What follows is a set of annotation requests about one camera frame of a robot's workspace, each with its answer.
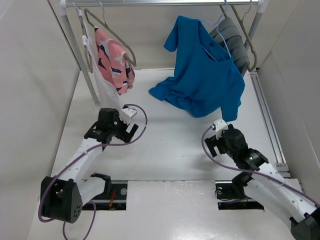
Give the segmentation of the blue t shirt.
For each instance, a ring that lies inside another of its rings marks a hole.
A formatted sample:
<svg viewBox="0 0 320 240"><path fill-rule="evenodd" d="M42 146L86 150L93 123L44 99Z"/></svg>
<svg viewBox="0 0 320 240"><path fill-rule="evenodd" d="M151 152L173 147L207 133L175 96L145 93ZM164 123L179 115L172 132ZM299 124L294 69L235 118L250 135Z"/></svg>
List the blue t shirt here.
<svg viewBox="0 0 320 240"><path fill-rule="evenodd" d="M228 51L210 36L201 21L178 16L163 47L176 53L173 76L149 93L195 118L220 109L226 122L235 121L245 81Z"/></svg>

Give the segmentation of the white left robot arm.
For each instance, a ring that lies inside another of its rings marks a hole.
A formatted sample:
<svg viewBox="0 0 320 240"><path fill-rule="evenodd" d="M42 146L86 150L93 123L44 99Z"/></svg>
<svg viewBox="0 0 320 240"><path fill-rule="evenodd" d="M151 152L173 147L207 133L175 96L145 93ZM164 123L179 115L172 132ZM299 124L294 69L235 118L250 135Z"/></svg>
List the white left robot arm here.
<svg viewBox="0 0 320 240"><path fill-rule="evenodd" d="M82 142L71 160L55 176L46 176L40 186L38 219L42 223L58 220L74 223L83 206L94 197L107 198L112 191L109 175L94 172L88 179L85 175L96 158L111 146L117 138L123 146L132 142L138 130L134 124L128 127L137 114L132 104L122 109L101 108L97 121L84 134Z"/></svg>

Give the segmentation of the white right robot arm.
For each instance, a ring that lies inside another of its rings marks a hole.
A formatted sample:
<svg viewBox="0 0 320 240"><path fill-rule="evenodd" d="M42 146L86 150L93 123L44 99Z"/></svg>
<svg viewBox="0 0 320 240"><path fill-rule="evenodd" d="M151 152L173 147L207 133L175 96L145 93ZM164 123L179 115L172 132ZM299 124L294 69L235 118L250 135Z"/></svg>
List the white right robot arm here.
<svg viewBox="0 0 320 240"><path fill-rule="evenodd" d="M278 217L296 240L320 238L320 204L288 183L245 136L222 119L211 125L212 137L202 136L206 155L217 165L237 171L230 183L231 200L250 198Z"/></svg>

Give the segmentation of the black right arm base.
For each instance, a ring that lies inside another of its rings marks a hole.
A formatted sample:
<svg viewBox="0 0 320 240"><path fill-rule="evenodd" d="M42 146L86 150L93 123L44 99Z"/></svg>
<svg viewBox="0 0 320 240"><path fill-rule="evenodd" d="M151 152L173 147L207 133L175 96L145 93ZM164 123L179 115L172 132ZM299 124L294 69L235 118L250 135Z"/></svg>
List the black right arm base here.
<svg viewBox="0 0 320 240"><path fill-rule="evenodd" d="M264 206L238 191L231 180L215 181L218 210L264 210Z"/></svg>

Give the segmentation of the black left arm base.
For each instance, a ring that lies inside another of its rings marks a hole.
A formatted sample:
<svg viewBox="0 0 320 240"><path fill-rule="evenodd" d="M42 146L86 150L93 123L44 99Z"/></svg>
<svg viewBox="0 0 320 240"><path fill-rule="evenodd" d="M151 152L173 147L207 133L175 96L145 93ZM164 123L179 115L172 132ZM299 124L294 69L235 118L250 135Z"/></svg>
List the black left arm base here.
<svg viewBox="0 0 320 240"><path fill-rule="evenodd" d="M128 183L111 179L89 179L80 185L81 201L74 212L124 211L127 207Z"/></svg>

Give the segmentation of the grey hanger under grey garment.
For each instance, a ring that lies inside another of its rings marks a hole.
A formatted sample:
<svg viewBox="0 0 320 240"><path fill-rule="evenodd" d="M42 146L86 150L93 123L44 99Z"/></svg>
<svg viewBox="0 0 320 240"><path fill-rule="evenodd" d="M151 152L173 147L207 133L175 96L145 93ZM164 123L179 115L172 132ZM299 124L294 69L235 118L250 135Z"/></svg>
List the grey hanger under grey garment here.
<svg viewBox="0 0 320 240"><path fill-rule="evenodd" d="M224 19L227 18L227 8L224 8L222 7L221 5L219 6L220 9L221 9L221 12L222 12L222 15L224 16ZM245 46L245 49L247 50L247 54L248 54L248 57L249 57L249 67L247 69L247 72L252 72L253 70L255 70L256 66L257 66L257 62L258 62L258 57L257 57L257 53L254 49L254 46L253 46L253 43L252 43L252 40L244 26L244 19L243 18L240 18L236 8L234 6L231 6L231 9L239 23L239 26L240 26L240 29L242 30L242 33L239 33L241 34L241 37L242 37L242 40L244 42L244 46Z"/></svg>

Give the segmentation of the white hanging garment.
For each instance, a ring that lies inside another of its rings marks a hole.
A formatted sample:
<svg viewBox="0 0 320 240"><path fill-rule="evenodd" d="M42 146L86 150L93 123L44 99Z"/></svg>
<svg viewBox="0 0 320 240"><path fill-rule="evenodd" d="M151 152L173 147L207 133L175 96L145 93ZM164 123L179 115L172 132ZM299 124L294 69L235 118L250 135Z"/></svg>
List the white hanging garment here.
<svg viewBox="0 0 320 240"><path fill-rule="evenodd" d="M82 22L82 44L84 46L85 58L91 64L91 72L94 75L97 92L99 94L100 105L102 108L112 108L120 110L120 101L115 86L106 81L98 68L98 52L95 49L94 41L87 36L89 33L87 23L83 16L79 17Z"/></svg>

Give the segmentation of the pink patterned garment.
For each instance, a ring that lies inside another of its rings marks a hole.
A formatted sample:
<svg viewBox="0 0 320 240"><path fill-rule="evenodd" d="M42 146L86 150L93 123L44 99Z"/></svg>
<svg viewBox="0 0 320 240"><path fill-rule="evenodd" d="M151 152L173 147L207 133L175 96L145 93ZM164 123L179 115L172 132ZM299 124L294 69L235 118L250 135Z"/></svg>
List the pink patterned garment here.
<svg viewBox="0 0 320 240"><path fill-rule="evenodd" d="M97 66L105 81L114 85L118 94L133 88L134 69L126 59L124 47L99 27L94 28Z"/></svg>

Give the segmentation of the grey hanging garment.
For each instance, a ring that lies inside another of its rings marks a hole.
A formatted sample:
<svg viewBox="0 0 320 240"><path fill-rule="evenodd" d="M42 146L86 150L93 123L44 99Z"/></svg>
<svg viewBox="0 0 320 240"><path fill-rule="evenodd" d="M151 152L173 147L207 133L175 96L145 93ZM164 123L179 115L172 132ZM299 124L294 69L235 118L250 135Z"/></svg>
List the grey hanging garment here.
<svg viewBox="0 0 320 240"><path fill-rule="evenodd" d="M225 50L229 50L234 64L242 76L250 66L250 60L242 36L230 17L226 17L210 33L210 36Z"/></svg>

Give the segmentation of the white clothes rack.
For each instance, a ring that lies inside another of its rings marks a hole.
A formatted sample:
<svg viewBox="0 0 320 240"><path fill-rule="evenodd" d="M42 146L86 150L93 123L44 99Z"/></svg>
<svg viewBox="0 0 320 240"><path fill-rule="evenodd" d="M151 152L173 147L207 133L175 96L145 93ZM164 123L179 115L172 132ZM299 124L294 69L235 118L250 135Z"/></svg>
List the white clothes rack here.
<svg viewBox="0 0 320 240"><path fill-rule="evenodd" d="M247 31L249 37L253 38L261 17L266 11L269 1L268 0L100 0L103 7L120 7L120 6L228 6L235 5L256 5L256 14L252 21L250 30ZM74 8L76 11L83 7L100 7L97 0L52 0L48 1L49 5L53 8L53 12L60 24L65 39L67 40L70 50L73 53L78 67L83 73L84 79L88 86L89 92L92 96L94 104L97 106L100 102L98 100L96 91L94 90L91 78L88 74L88 69L85 65L84 58L82 57L79 45L76 41L75 34L71 27L70 21L67 16L67 8Z"/></svg>

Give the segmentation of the aluminium rail right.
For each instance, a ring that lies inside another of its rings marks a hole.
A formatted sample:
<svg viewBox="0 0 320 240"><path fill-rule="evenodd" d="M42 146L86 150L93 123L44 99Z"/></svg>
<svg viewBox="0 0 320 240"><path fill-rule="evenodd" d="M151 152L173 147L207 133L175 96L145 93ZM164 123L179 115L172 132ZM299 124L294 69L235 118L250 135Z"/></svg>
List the aluminium rail right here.
<svg viewBox="0 0 320 240"><path fill-rule="evenodd" d="M264 124L267 129L267 133L271 142L271 146L275 156L274 161L275 161L276 169L279 171L282 177L284 177L285 179L291 179L292 175L288 168L288 165L282 150L282 146L278 138L275 125L273 123L273 119L267 104L267 100L265 98L265 95L260 83L258 72L254 71L254 72L251 72L249 75L253 84L253 88L254 88L257 100L258 100L258 104L264 120Z"/></svg>

